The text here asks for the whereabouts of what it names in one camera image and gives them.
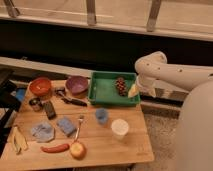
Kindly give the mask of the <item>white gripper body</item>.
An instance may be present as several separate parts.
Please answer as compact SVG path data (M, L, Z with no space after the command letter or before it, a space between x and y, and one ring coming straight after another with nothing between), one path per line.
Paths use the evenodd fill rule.
M138 75L136 84L140 92L146 92L153 98L156 97L155 79L144 75Z

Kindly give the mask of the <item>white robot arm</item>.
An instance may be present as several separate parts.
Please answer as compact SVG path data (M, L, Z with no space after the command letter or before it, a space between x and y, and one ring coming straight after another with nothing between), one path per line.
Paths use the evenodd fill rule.
M172 171L213 171L213 66L169 64L157 51L135 62L140 92L156 97L159 80L187 92L169 97L182 103Z

